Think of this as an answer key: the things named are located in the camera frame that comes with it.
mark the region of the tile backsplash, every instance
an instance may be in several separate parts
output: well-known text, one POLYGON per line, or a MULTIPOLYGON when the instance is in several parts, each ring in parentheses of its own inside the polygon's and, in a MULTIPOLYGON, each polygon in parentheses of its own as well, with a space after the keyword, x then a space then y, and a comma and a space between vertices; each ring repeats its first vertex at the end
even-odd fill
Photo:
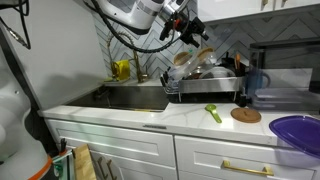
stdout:
MULTIPOLYGON (((125 12, 130 11, 132 0, 113 0, 112 3, 125 12)), ((196 15, 196 0, 189 3, 190 16, 196 15)), ((111 75, 110 58, 106 46, 106 40, 111 35, 108 28, 104 25, 99 15, 93 15, 97 35, 100 42, 101 51, 103 53, 108 75, 111 75)), ((163 21, 156 19, 152 28, 147 35, 138 36, 124 27, 113 23, 113 27, 117 31, 126 32, 133 37, 135 45, 138 47, 154 49, 165 45, 167 41, 160 41, 160 33, 163 28, 163 21)), ((320 10, 310 12, 301 12, 290 15, 270 16, 266 18, 251 19, 248 21, 238 21, 233 23, 221 23, 206 26, 208 41, 202 41, 202 47, 211 46, 216 49, 219 59, 225 56, 225 52, 229 51, 233 56, 234 52, 239 52, 243 59, 249 58, 248 48, 251 43, 263 41, 276 41, 287 39, 301 39, 320 37, 320 10)), ((122 45, 115 38, 112 40, 111 57, 113 60, 131 59, 133 57, 132 50, 122 45)), ((183 43, 178 41, 167 50, 154 54, 138 53, 140 58, 140 66, 143 71, 148 70, 149 76, 158 78, 168 66, 173 64, 173 57, 177 53, 183 51, 183 43)), ((134 61, 130 61, 131 77, 136 78, 136 69, 134 61)))

